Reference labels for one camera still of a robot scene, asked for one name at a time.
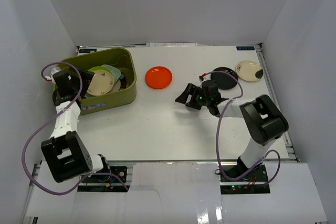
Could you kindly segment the lime green round plate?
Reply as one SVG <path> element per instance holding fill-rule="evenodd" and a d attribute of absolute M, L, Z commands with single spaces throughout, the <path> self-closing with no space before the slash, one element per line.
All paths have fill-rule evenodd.
<path fill-rule="evenodd" d="M 88 71 L 89 72 L 106 71 L 106 68 L 103 66 L 96 66 L 96 67 L 90 68 Z"/>

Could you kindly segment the beige plate with characters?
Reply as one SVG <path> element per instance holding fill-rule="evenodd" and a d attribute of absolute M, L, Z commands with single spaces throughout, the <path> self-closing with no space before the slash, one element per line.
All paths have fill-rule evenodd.
<path fill-rule="evenodd" d="M 114 85 L 114 77 L 112 73 L 105 70 L 94 72 L 87 93 L 92 96 L 100 96 L 108 93 Z"/>

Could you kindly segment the light blue oblong dish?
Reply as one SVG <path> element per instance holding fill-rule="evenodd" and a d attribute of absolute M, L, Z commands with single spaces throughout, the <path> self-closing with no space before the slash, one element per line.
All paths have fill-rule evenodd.
<path fill-rule="evenodd" d="M 121 78 L 121 71 L 118 68 L 115 68 L 115 67 L 113 67 L 111 65 L 102 65 L 102 67 L 105 67 L 105 68 L 109 69 L 110 72 L 113 75 L 113 78 L 114 78 L 114 86 L 110 90 L 110 93 L 119 91 L 119 89 L 121 88 L 121 80 L 120 80 L 120 78 Z"/>

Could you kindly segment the orange round plate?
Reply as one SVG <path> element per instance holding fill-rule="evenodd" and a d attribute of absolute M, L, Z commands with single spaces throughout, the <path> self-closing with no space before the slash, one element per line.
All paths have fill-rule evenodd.
<path fill-rule="evenodd" d="M 153 89 L 164 89 L 173 80 L 172 72 L 164 66 L 150 68 L 145 74 L 146 84 Z"/>

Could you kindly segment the black round plate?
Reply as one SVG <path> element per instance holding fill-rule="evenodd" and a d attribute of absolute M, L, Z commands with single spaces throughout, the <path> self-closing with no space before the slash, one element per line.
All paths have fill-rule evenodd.
<path fill-rule="evenodd" d="M 214 80 L 221 90 L 230 90 L 237 86 L 238 74 L 227 67 L 218 67 L 213 70 L 211 74 L 211 79 Z"/>

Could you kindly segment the cream plate with black spot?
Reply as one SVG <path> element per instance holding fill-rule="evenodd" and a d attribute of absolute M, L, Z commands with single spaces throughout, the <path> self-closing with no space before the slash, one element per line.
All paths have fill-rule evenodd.
<path fill-rule="evenodd" d="M 237 75 L 247 82 L 257 82 L 264 76 L 263 68 L 256 62 L 244 60 L 236 66 Z"/>

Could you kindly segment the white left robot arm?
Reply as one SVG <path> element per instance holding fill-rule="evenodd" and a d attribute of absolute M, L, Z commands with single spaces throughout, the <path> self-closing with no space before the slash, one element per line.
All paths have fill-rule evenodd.
<path fill-rule="evenodd" d="M 101 154 L 90 155 L 77 133 L 82 98 L 93 78 L 93 72 L 78 71 L 80 77 L 73 68 L 55 67 L 50 73 L 56 85 L 52 100 L 60 116 L 55 120 L 50 138 L 41 143 L 41 150 L 56 182 L 86 174 L 104 182 L 111 175 L 106 158 Z"/>

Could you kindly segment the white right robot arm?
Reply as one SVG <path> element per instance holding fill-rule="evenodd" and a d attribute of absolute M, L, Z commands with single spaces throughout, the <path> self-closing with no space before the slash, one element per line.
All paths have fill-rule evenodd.
<path fill-rule="evenodd" d="M 287 120 L 268 95 L 252 101 L 243 101 L 240 95 L 223 98 L 213 80 L 203 81 L 200 86 L 189 83 L 175 101 L 196 110 L 206 107 L 220 122 L 223 118 L 244 120 L 250 140 L 236 166 L 228 171 L 218 166 L 220 174 L 229 181 L 247 182 L 255 177 L 256 167 L 272 152 L 270 147 L 289 129 Z"/>

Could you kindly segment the olive green plastic bin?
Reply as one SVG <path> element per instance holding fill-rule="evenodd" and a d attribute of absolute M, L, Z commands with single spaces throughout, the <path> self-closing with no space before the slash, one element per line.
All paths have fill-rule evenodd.
<path fill-rule="evenodd" d="M 106 109 L 130 104 L 136 97 L 136 72 L 131 53 L 124 48 L 112 48 L 89 54 L 66 58 L 57 66 L 68 69 L 69 64 L 78 69 L 89 70 L 92 67 L 111 65 L 121 70 L 126 77 L 128 86 L 113 93 L 98 97 L 85 98 L 81 103 L 81 115 L 95 113 Z"/>

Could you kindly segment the blue label sticker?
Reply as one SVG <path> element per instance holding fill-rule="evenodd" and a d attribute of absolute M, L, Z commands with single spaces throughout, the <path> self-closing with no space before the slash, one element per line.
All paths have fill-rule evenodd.
<path fill-rule="evenodd" d="M 236 49 L 238 51 L 254 51 L 255 47 L 254 46 L 237 46 Z"/>
<path fill-rule="evenodd" d="M 88 48 L 88 49 L 79 49 L 78 53 L 79 54 L 89 54 L 89 53 L 93 53 L 96 52 L 97 49 L 96 48 Z"/>

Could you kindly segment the papers at table back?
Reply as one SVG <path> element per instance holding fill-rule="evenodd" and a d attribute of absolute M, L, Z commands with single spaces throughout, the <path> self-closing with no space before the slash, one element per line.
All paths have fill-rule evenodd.
<path fill-rule="evenodd" d="M 149 42 L 147 47 L 197 47 L 197 43 L 189 42 Z"/>

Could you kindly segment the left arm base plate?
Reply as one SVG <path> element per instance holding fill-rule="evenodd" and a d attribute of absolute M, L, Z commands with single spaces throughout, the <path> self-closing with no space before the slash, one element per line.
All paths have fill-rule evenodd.
<path fill-rule="evenodd" d="M 103 172 L 111 175 L 94 175 L 84 179 L 78 186 L 78 192 L 87 193 L 127 193 L 130 187 L 128 182 L 128 168 L 126 166 L 110 166 Z"/>

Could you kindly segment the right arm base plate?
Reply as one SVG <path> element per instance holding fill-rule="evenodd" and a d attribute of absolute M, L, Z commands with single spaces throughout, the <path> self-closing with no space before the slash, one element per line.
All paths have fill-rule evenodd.
<path fill-rule="evenodd" d="M 270 193 L 270 186 L 264 185 L 269 181 L 264 164 L 254 168 L 252 172 L 238 181 L 226 179 L 220 173 L 219 168 L 215 170 L 215 174 L 219 176 L 221 195 L 255 195 Z"/>

